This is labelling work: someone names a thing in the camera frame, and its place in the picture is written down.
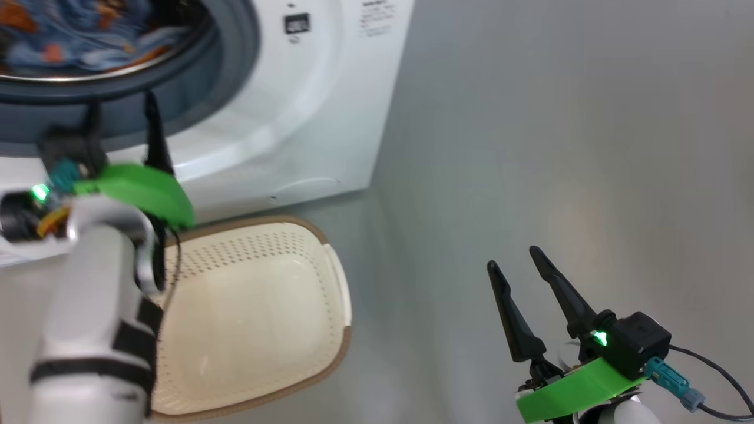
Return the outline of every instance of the washing machine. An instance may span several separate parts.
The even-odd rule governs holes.
[[[36,143],[101,105],[110,161],[145,153],[157,97],[199,223],[369,185],[413,0],[176,0],[190,35],[106,73],[0,68],[0,195],[45,181]],[[0,265],[65,252],[0,238]]]

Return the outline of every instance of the black logo sticker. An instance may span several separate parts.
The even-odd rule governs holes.
[[[300,32],[311,31],[309,14],[289,15],[285,17],[284,21],[286,34],[298,34]]]

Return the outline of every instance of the washing machine drum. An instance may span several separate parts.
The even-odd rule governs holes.
[[[144,92],[158,99],[164,131],[191,127],[225,106],[251,76],[259,52],[248,0],[173,2],[191,28],[167,52],[110,72],[0,68],[0,156],[36,157],[36,143],[56,128],[77,128],[99,100],[107,151],[144,143]]]

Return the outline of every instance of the laundry basket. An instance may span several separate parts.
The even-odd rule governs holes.
[[[340,364],[351,334],[343,268],[324,235],[292,217],[242,220],[181,237],[165,309],[152,418],[240,412],[309,387]],[[168,281],[177,249],[166,249]]]

